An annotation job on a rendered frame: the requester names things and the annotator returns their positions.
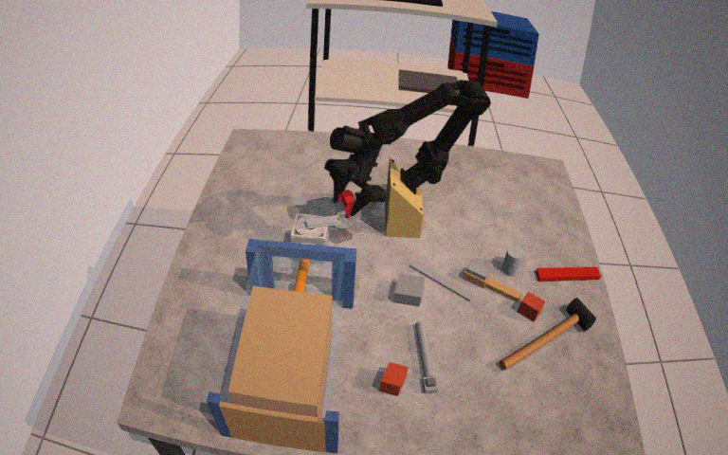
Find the black-headed mallet with wooden handle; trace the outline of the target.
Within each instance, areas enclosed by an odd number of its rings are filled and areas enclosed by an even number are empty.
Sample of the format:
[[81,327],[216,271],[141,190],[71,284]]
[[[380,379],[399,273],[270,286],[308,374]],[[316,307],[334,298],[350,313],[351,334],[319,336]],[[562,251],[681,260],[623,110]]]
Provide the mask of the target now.
[[591,311],[580,301],[575,298],[569,303],[566,311],[571,315],[569,318],[557,324],[553,329],[549,330],[542,336],[538,337],[531,343],[522,347],[512,355],[507,356],[500,361],[502,370],[506,370],[516,363],[520,362],[524,357],[532,354],[534,351],[544,346],[544,344],[563,334],[566,330],[574,326],[576,323],[586,332],[595,323],[596,317]]

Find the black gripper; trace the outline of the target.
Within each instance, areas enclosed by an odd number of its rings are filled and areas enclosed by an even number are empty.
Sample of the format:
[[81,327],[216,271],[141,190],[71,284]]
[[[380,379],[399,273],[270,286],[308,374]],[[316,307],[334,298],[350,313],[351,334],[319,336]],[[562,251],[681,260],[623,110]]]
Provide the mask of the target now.
[[[351,216],[355,216],[362,208],[364,208],[370,202],[386,202],[388,197],[388,192],[382,187],[380,187],[379,185],[370,185],[367,183],[367,181],[371,181],[372,179],[370,174],[373,167],[377,167],[378,165],[378,163],[375,162],[376,160],[363,157],[358,153],[353,153],[353,155],[355,156],[354,161],[358,163],[358,161],[361,160],[363,162],[364,168],[361,179],[353,181],[362,190],[361,192],[355,193],[356,200],[351,211]],[[326,169],[328,172],[331,172],[333,168],[333,163],[339,160],[341,159],[330,158],[328,161],[326,161],[324,169]],[[331,176],[330,173],[329,175]],[[347,184],[349,183],[349,180],[346,180],[345,182],[340,182],[333,176],[331,176],[331,178],[334,181],[333,202],[336,203],[338,201],[338,195],[345,190]]]

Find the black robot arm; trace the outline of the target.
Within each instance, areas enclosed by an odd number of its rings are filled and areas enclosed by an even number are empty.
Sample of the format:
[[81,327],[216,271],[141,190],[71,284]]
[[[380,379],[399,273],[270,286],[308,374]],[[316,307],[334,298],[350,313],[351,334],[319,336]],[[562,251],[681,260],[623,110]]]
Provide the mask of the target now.
[[[461,90],[457,94],[456,90]],[[428,181],[435,184],[441,181],[443,170],[448,163],[448,153],[473,117],[480,116],[490,107],[490,99],[479,82],[457,80],[442,83],[438,89],[408,103],[403,108],[382,111],[358,123],[358,129],[344,126],[336,128],[330,136],[332,149],[376,160],[382,146],[391,144],[403,136],[409,126],[448,105],[458,106],[439,135],[433,141],[424,141],[415,156],[418,163],[404,171],[400,169],[401,182],[414,194],[416,189]],[[374,133],[371,133],[370,127]],[[352,156],[351,156],[352,155]],[[363,162],[348,159],[333,163],[331,176],[340,182],[360,180]],[[362,163],[362,164],[361,164]]]

